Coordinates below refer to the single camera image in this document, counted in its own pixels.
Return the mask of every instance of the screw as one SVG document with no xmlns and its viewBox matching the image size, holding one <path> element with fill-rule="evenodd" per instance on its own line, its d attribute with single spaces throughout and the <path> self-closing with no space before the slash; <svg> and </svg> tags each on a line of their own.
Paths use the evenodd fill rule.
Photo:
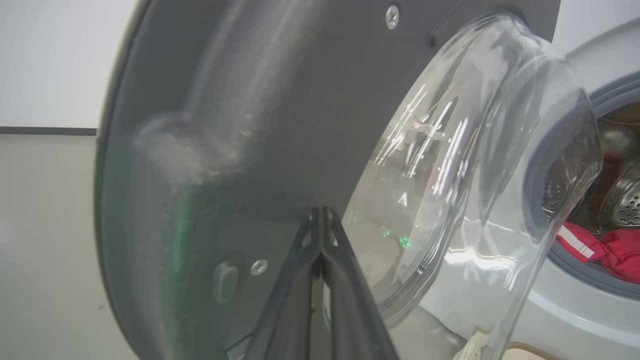
<svg viewBox="0 0 640 360">
<path fill-rule="evenodd" d="M 398 26 L 398 22 L 400 21 L 400 10 L 396 5 L 389 6 L 385 20 L 387 21 L 387 29 L 389 30 L 393 30 Z"/>
<path fill-rule="evenodd" d="M 269 266 L 269 263 L 265 259 L 260 259 L 251 266 L 251 274 L 258 276 L 267 270 L 267 266 Z"/>
</svg>

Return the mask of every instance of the fabric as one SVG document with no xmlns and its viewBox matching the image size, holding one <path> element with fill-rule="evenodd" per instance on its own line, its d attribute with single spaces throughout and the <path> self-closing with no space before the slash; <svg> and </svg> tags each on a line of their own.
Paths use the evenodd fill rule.
<svg viewBox="0 0 640 360">
<path fill-rule="evenodd" d="M 602 265 L 612 275 L 640 284 L 640 230 L 616 230 L 600 241 L 607 248 Z"/>
<path fill-rule="evenodd" d="M 480 360 L 482 356 L 482 348 L 489 342 L 489 335 L 481 331 L 476 331 L 471 338 L 458 353 L 453 360 Z"/>
<path fill-rule="evenodd" d="M 558 242 L 583 264 L 602 259 L 607 248 L 585 228 L 565 222 L 556 237 Z"/>
</svg>

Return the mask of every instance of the white wall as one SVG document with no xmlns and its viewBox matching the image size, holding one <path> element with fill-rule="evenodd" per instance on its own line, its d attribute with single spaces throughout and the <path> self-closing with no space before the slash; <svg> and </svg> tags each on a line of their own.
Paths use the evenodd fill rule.
<svg viewBox="0 0 640 360">
<path fill-rule="evenodd" d="M 137 0 L 0 1 L 0 126 L 98 126 Z"/>
<path fill-rule="evenodd" d="M 93 237 L 95 139 L 0 135 L 0 359 L 134 360 Z"/>
</svg>

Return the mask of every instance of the washing machine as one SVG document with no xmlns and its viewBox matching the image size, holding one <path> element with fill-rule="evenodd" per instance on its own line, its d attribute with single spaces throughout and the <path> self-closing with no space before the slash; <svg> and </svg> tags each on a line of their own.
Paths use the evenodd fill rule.
<svg viewBox="0 0 640 360">
<path fill-rule="evenodd" d="M 572 1 L 560 6 L 553 44 L 587 88 L 597 117 L 640 100 L 640 4 Z M 574 259 L 554 244 L 513 340 L 560 359 L 637 359 L 640 285 Z"/>
</svg>

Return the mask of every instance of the white panel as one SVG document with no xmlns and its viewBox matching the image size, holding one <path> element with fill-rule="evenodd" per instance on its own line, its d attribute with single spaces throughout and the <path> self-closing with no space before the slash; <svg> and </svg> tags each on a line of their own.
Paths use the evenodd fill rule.
<svg viewBox="0 0 640 360">
<path fill-rule="evenodd" d="M 589 93 L 640 72 L 640 23 L 620 28 L 590 42 L 567 57 Z"/>
<path fill-rule="evenodd" d="M 0 126 L 98 126 L 137 0 L 0 1 Z"/>
<path fill-rule="evenodd" d="M 511 340 L 562 360 L 635 360 L 640 304 L 587 285 L 546 260 Z"/>
<path fill-rule="evenodd" d="M 638 0 L 561 0 L 553 45 L 569 54 L 586 42 L 637 20 L 638 15 Z"/>
<path fill-rule="evenodd" d="M 137 359 L 98 269 L 94 144 L 0 135 L 0 359 Z"/>
</svg>

